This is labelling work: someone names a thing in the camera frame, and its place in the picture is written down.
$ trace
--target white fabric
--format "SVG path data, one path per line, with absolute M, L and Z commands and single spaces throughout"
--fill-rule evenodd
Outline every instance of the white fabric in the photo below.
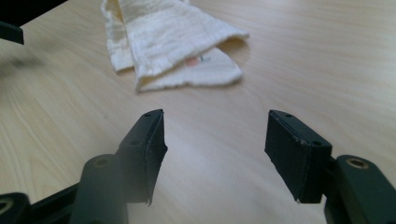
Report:
M 248 33 L 196 7 L 179 0 L 104 0 L 102 11 L 114 69 L 134 65 L 137 91 L 228 84 L 242 75 L 214 47 L 230 37 L 246 38 Z M 186 65 L 187 59 L 198 63 Z

